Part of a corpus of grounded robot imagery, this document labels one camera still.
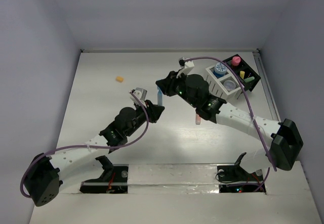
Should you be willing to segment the blue highlighter pen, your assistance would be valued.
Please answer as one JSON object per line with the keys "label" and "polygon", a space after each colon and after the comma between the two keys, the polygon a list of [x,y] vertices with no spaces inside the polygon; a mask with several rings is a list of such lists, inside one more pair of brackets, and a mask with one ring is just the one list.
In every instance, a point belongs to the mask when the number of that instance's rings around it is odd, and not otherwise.
{"label": "blue highlighter pen", "polygon": [[159,87],[158,81],[155,82],[157,86],[157,104],[163,106],[163,93]]}

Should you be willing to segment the orange pencil shaped pen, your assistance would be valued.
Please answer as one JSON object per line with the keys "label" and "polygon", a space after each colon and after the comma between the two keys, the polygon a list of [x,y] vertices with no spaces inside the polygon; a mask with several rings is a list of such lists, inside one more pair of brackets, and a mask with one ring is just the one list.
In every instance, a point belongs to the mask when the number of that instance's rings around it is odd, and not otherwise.
{"label": "orange pencil shaped pen", "polygon": [[197,113],[195,114],[195,124],[196,125],[201,124],[201,117]]}

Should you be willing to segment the clear round jar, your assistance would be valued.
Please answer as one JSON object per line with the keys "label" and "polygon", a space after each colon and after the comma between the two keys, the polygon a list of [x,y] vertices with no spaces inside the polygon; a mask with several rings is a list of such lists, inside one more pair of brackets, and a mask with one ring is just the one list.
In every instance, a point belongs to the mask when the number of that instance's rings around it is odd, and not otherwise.
{"label": "clear round jar", "polygon": [[234,89],[236,89],[236,83],[231,80],[231,79],[228,79],[228,80],[225,80],[223,82],[223,86],[226,88],[227,91],[231,92],[233,91]]}

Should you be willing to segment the pink capped tube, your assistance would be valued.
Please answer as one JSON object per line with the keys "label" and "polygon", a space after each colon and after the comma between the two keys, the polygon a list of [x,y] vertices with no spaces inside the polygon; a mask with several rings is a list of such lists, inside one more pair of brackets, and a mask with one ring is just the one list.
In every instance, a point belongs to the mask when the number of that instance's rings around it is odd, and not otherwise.
{"label": "pink capped tube", "polygon": [[241,63],[241,57],[240,56],[234,56],[231,59],[231,66],[237,67]]}

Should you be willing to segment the yellow highlighter pen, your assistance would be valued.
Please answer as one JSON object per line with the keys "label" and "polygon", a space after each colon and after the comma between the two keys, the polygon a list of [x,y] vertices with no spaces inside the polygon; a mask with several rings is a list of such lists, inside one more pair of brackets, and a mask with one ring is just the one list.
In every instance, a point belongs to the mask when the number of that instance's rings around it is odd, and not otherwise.
{"label": "yellow highlighter pen", "polygon": [[239,72],[239,76],[241,79],[244,79],[245,78],[245,72],[244,71],[240,71]]}

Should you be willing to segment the green highlighter pen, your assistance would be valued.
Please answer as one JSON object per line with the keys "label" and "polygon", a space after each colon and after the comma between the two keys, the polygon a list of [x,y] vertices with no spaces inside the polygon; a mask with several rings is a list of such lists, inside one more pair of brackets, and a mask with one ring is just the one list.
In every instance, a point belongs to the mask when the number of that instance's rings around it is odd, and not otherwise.
{"label": "green highlighter pen", "polygon": [[251,76],[251,77],[246,78],[244,81],[245,81],[246,83],[248,83],[248,82],[251,82],[251,81],[253,81],[253,80],[255,80],[255,78],[254,78],[253,76]]}

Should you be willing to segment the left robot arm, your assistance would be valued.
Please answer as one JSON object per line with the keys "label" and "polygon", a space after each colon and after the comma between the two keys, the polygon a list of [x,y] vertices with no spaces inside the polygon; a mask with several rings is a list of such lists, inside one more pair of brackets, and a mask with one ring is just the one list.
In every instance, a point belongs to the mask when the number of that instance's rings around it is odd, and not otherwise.
{"label": "left robot arm", "polygon": [[142,125],[156,123],[164,110],[150,100],[124,107],[112,123],[86,143],[36,155],[21,179],[21,194],[32,199],[35,206],[43,206],[78,182],[109,182],[113,165],[108,154],[129,146],[128,137]]}

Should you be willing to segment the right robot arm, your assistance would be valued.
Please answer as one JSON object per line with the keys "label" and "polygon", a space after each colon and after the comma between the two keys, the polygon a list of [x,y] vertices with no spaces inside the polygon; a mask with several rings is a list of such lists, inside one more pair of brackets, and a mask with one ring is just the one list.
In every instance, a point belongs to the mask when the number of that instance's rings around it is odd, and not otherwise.
{"label": "right robot arm", "polygon": [[164,79],[156,81],[165,96],[178,95],[204,120],[229,126],[261,141],[260,150],[242,153],[233,167],[237,179],[244,180],[252,172],[274,166],[290,171],[303,147],[296,123],[290,119],[282,122],[252,116],[231,103],[212,95],[209,83],[198,74],[177,75],[171,71]]}

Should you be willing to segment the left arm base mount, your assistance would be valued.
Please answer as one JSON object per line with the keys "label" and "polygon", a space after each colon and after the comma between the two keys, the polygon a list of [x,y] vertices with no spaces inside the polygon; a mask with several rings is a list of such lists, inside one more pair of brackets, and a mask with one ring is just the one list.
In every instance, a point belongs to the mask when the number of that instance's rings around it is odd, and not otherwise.
{"label": "left arm base mount", "polygon": [[83,181],[79,191],[83,194],[127,194],[128,165],[113,165],[107,156],[95,158],[103,172],[98,178]]}

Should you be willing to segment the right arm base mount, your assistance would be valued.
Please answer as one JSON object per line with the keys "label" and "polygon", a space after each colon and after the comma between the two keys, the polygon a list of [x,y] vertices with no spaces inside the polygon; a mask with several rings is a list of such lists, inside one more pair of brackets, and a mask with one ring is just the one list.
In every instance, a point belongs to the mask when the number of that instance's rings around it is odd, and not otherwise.
{"label": "right arm base mount", "polygon": [[248,173],[240,166],[245,155],[242,153],[232,165],[217,166],[219,193],[266,193],[262,170]]}

